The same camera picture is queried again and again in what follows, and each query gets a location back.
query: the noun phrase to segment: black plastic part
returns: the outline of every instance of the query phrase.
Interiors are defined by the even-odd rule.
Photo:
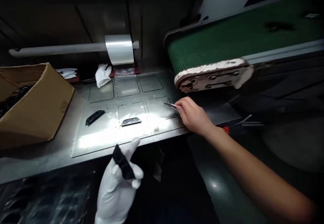
[[[5,101],[0,102],[0,118],[6,114],[33,86],[23,86]]]
[[[131,165],[129,165],[126,157],[123,155],[118,145],[115,146],[114,152],[112,153],[112,158],[120,167],[124,179],[128,180],[135,178]]]
[[[93,122],[95,122],[104,113],[105,113],[104,110],[98,110],[97,112],[95,112],[94,114],[92,114],[89,118],[87,118],[87,120],[85,122],[85,125],[89,126],[90,124],[92,124]]]

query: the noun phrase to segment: stainless steel workbench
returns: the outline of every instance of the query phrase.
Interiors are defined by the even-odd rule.
[[[151,79],[149,77],[157,77],[159,79],[162,85],[162,88],[160,88],[161,90],[155,92],[149,91],[150,86],[154,85],[154,82],[150,81]],[[138,98],[142,98],[141,100],[145,101],[145,110],[150,110],[149,107],[154,108],[154,105],[147,104],[150,97],[154,98],[156,96],[160,99],[162,98],[162,100],[175,102],[185,96],[175,90],[173,76],[170,72],[163,71],[137,76],[137,80],[140,81],[141,78],[148,78],[145,84],[148,88],[143,88],[143,83],[139,83],[139,88],[138,90],[136,89],[136,96],[122,95],[122,97],[118,99],[117,94],[122,92],[116,92],[116,89],[113,88],[113,97],[115,99],[108,98],[105,100],[106,102],[115,100],[114,103],[106,105],[102,103],[105,100],[99,100],[100,104],[98,105],[100,105],[100,107],[104,105],[105,108],[111,108],[111,105],[115,104],[115,108],[118,108],[119,105],[124,105],[125,102],[134,103],[134,101],[138,101]],[[83,112],[89,113],[85,108],[94,105],[92,104],[93,102],[89,101],[89,87],[92,87],[92,85],[75,86],[75,93],[69,104],[68,110],[52,141],[10,149],[0,153],[0,184],[112,154],[112,146],[116,141],[110,142],[107,146],[95,148],[94,150],[79,151],[73,154],[73,148],[74,152],[76,149],[75,143],[78,137],[82,135],[80,134],[79,127],[84,124],[82,115],[87,115]],[[210,91],[208,93],[208,98],[193,97],[193,99],[206,110],[214,124],[221,124],[240,118],[228,103],[218,99],[217,95],[211,94]],[[172,116],[170,118],[173,120],[172,124],[177,126],[174,126],[172,130],[166,132],[164,131],[158,134],[141,137],[140,145],[161,141],[189,132],[180,122],[177,122],[179,119],[178,115],[177,117]]]

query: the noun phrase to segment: white glove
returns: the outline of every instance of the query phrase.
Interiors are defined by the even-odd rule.
[[[95,224],[122,224],[125,222],[128,211],[133,204],[136,190],[144,177],[142,169],[130,162],[139,143],[140,139],[135,138],[132,142],[120,147],[121,152],[131,165],[136,179],[125,180],[122,176],[122,170],[113,158],[106,167],[98,193]]]
[[[111,73],[111,66],[109,66],[108,68],[107,66],[108,64],[98,65],[98,70],[96,72],[96,82],[98,88],[105,85],[107,82],[111,80],[111,78],[109,77]]]

